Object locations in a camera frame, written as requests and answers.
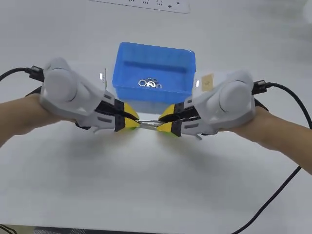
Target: blue container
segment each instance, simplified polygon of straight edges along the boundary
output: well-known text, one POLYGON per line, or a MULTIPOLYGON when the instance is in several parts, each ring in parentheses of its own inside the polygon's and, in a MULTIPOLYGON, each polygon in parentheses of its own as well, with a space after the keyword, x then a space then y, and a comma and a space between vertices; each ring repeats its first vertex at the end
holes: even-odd
POLYGON ((179 103, 192 95, 195 72, 193 51, 123 42, 113 86, 119 99, 179 103), (157 78, 162 88, 139 86, 147 78, 157 78))

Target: wrist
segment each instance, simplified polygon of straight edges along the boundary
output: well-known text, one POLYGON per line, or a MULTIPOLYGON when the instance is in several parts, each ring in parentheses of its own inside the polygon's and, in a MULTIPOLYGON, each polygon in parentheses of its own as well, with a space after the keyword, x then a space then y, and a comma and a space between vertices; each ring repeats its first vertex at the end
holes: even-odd
POLYGON ((242 126, 233 128, 231 131, 260 145, 266 145, 270 141, 270 131, 276 119, 278 118, 265 109, 257 107, 253 120, 242 126))
POLYGON ((35 128, 62 120, 42 108, 39 95, 30 95, 7 104, 9 121, 14 135, 23 135, 35 128))

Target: white tabletop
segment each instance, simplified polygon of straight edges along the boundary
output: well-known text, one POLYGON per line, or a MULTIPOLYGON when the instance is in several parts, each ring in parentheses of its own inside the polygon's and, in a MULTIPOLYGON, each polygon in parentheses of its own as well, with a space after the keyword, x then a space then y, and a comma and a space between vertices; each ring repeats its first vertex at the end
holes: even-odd
MULTIPOLYGON (((255 80, 293 89, 312 112, 312 37, 300 19, 302 1, 190 2, 185 15, 87 0, 2 0, 0 71, 61 56, 89 79, 104 67, 111 79, 123 41, 191 49, 198 70, 247 68, 255 80)), ((24 74, 10 76, 0 101, 38 86, 24 74)), ((282 91, 258 99, 306 126, 282 91)), ((202 141, 143 129, 93 135, 61 122, 0 149, 0 223, 225 234, 245 224, 295 168, 231 133, 202 141)), ((311 197, 312 177, 302 171, 246 233, 310 233, 311 197)))

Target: cable connector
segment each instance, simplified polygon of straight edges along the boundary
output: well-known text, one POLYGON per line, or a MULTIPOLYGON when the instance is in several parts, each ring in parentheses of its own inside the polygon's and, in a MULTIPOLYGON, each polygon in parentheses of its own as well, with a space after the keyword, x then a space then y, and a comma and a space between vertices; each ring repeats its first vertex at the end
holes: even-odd
POLYGON ((267 92, 268 83, 265 80, 259 80, 253 83, 252 95, 262 94, 267 92))
POLYGON ((40 67, 32 66, 30 68, 31 72, 29 73, 29 78, 35 79, 40 82, 44 82, 43 69, 40 67))

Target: white power outlet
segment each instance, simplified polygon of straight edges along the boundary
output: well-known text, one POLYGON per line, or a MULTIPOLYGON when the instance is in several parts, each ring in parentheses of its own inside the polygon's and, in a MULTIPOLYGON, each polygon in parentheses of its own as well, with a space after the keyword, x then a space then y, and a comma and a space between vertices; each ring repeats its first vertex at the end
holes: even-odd
POLYGON ((190 12, 188 0, 89 0, 117 5, 135 6, 160 11, 187 14, 190 12))

